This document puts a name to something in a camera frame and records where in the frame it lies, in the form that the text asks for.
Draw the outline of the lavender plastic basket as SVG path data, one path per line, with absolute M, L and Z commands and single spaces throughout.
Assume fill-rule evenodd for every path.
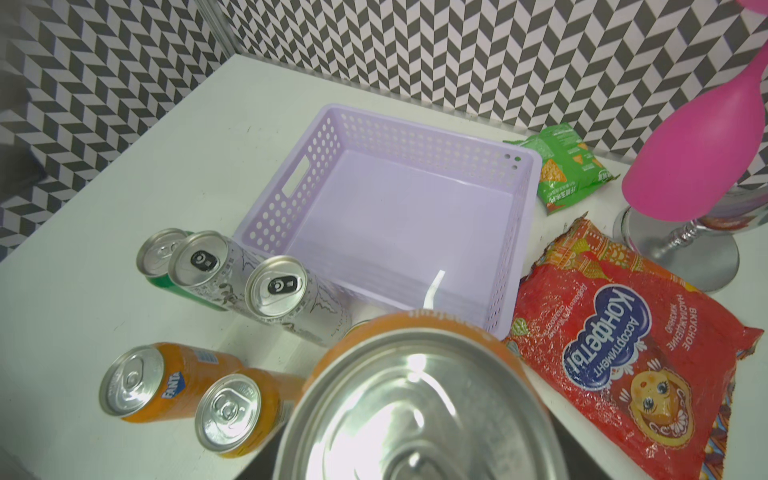
M 541 169 L 530 149 L 330 104 L 234 237 L 381 308 L 431 308 L 501 339 Z

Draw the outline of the white monster can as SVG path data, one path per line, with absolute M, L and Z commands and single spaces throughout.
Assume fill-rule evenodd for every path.
M 245 303 L 256 319 L 325 348 L 352 328 L 343 289 L 287 255 L 266 259 L 250 274 Z
M 264 255 L 244 249 L 215 231 L 186 237 L 169 261 L 170 279 L 186 292 L 245 317 L 256 319 L 245 300 L 246 283 Z

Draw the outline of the orange soda can back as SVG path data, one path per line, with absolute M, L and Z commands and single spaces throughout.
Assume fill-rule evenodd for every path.
M 521 360 L 431 310 L 385 315 L 316 364 L 282 436 L 278 479 L 564 479 Z

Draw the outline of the orange schweppes can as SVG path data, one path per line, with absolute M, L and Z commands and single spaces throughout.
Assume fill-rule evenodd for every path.
M 197 406 L 194 427 L 199 443 L 223 458 L 260 449 L 289 420 L 304 383 L 299 376 L 257 368 L 220 378 Z

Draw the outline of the green soda can silver top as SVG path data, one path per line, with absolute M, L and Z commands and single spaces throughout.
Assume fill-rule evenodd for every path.
M 169 276 L 170 259 L 182 240 L 191 235 L 190 231 L 178 228 L 160 230 L 142 244 L 136 256 L 136 267 L 145 279 L 153 286 L 186 298 L 215 311 L 225 309 L 176 285 Z

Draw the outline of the orange fanta can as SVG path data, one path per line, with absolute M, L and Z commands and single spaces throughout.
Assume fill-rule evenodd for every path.
M 107 415 L 129 423 L 192 418 L 213 383 L 244 367 L 228 353 L 168 342 L 139 346 L 110 365 L 98 400 Z

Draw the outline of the green snack packet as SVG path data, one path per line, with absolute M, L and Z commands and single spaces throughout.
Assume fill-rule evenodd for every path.
M 542 169 L 537 195 L 547 214 L 569 208 L 618 178 L 568 124 L 546 127 L 524 140 L 505 140 L 538 153 Z

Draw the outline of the red candy bag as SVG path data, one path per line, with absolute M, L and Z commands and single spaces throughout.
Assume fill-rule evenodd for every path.
M 586 217 L 522 280 L 507 347 L 655 479 L 719 479 L 761 331 Z

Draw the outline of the pink wine glass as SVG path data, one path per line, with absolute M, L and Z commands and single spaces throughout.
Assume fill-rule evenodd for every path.
M 635 57 L 648 93 L 631 126 L 641 146 L 623 178 L 629 205 L 683 222 L 709 213 L 764 144 L 767 4 L 652 1 Z

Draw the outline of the chrome glass holder stand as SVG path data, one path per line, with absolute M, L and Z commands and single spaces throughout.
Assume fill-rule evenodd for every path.
M 628 207 L 615 220 L 613 237 L 696 289 L 716 292 L 739 270 L 734 236 L 766 223 L 767 187 L 735 186 L 709 214 L 683 223 L 656 220 Z

